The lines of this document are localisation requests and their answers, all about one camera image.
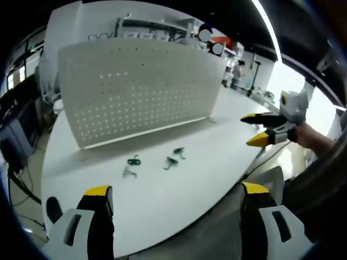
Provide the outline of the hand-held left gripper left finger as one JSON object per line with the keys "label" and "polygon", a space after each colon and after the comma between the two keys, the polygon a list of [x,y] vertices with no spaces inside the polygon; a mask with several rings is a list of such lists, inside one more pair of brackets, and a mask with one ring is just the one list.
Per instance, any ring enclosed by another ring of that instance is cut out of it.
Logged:
{"label": "hand-held left gripper left finger", "polygon": [[87,190],[77,206],[66,212],[50,197],[46,212],[52,223],[42,248],[46,259],[114,259],[111,186]]}

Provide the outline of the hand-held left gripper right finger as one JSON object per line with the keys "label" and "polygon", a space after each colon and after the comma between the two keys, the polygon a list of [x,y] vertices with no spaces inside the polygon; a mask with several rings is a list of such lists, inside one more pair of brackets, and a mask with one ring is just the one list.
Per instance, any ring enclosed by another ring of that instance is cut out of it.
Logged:
{"label": "hand-held left gripper right finger", "polygon": [[242,259],[303,259],[313,243],[301,220],[260,184],[242,182]]}

